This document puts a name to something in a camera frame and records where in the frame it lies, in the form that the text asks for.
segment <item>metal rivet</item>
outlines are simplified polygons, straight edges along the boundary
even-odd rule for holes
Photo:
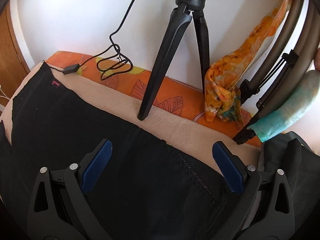
[[[73,164],[71,164],[70,165],[70,170],[76,170],[78,168],[78,164],[76,164],[76,163],[73,163]]]
[[[284,175],[284,171],[281,170],[281,169],[277,170],[277,172],[278,172],[278,174],[281,175],[281,176]]]
[[[41,169],[40,169],[40,173],[46,173],[47,172],[47,167],[42,167]]]
[[[247,167],[247,169],[248,169],[248,171],[256,171],[256,167],[253,166],[253,165],[249,165],[249,166]]]

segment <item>tripod leg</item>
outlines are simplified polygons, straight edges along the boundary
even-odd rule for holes
[[[171,14],[138,114],[141,121],[148,116],[173,56],[192,20],[186,7],[186,4],[181,3]]]
[[[209,32],[203,11],[194,11],[192,15],[196,28],[202,76],[202,89],[204,92],[204,77],[210,68]]]

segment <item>beige blanket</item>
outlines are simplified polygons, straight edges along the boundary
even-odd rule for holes
[[[12,98],[14,98],[42,64],[37,65],[24,79]],[[67,88],[73,90],[89,104],[114,114],[122,119],[138,125],[168,144],[206,163],[216,171],[220,171],[212,158],[212,145],[223,141],[229,150],[238,155],[246,165],[257,167],[260,149],[248,144],[237,145],[228,136],[193,121],[170,114],[157,107],[152,107],[146,120],[137,119],[141,101],[106,86],[95,83],[76,74],[63,75],[52,70],[53,75]],[[6,129],[6,135],[11,143],[12,132],[12,99],[0,117]]]

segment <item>wooden door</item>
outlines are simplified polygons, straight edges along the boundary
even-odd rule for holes
[[[18,43],[14,36],[10,7],[7,5],[0,15],[0,85],[1,90],[10,98],[29,73]],[[6,106],[8,100],[0,98],[0,104]]]

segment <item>hand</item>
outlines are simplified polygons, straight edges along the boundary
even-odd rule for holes
[[[317,70],[320,70],[320,48],[318,49],[315,57],[315,67]]]

